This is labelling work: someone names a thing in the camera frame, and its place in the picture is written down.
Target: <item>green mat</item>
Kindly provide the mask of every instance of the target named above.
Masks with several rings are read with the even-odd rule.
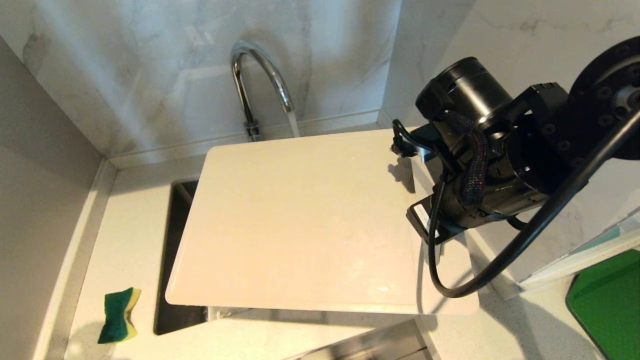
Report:
[[[607,358],[640,359],[640,252],[628,250],[583,270],[566,304]]]

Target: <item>green scrub pad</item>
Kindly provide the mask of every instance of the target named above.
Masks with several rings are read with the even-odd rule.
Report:
[[[118,343],[138,334],[131,325],[131,309],[136,305],[140,289],[128,288],[119,293],[104,296],[104,314],[106,320],[98,344]]]

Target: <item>label sticker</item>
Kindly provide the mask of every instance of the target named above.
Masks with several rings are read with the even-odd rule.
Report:
[[[422,204],[417,204],[413,207],[413,210],[415,211],[415,214],[418,215],[420,222],[422,222],[422,226],[424,226],[427,233],[429,233],[429,224],[431,223],[431,219],[429,218],[427,211],[424,209],[424,206],[422,206]],[[440,234],[438,234],[438,230],[436,230],[436,237],[438,236],[440,236]]]

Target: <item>chrome faucet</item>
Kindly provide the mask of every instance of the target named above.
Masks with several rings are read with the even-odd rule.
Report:
[[[260,66],[267,72],[271,83],[276,88],[278,92],[278,96],[280,98],[280,103],[282,104],[282,109],[287,115],[293,115],[293,102],[291,101],[291,96],[289,95],[289,91],[287,90],[287,85],[285,85],[282,76],[278,69],[276,69],[273,62],[269,59],[269,56],[262,50],[258,45],[248,42],[248,41],[238,41],[233,46],[231,50],[231,70],[234,74],[234,80],[236,81],[236,90],[238,91],[238,96],[240,96],[240,105],[244,110],[244,115],[246,117],[246,121],[244,122],[244,128],[246,129],[247,136],[249,136],[249,140],[252,142],[256,142],[260,140],[260,129],[258,127],[258,120],[253,117],[251,112],[251,105],[249,104],[249,99],[246,96],[246,92],[244,90],[244,83],[242,81],[242,57],[243,55],[251,56],[255,61],[260,64]],[[297,128],[294,129],[294,136],[298,137],[300,134],[296,134],[298,132]]]

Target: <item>wall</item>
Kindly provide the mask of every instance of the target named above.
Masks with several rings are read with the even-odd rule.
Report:
[[[425,124],[413,105],[418,93],[466,56],[478,58],[513,97],[535,83],[555,81],[568,90],[595,56],[640,35],[639,25],[636,0],[404,0],[383,113]],[[640,204],[639,177],[640,161],[609,160],[513,263],[513,276],[527,277],[631,213]],[[506,224],[478,231],[495,253],[516,233]]]
[[[0,38],[0,348],[31,359],[101,156]]]
[[[240,39],[272,55],[300,121],[379,109],[400,4],[21,0],[2,4],[0,35],[114,156],[242,133],[229,64]],[[258,119],[288,124],[267,77],[247,64]]]

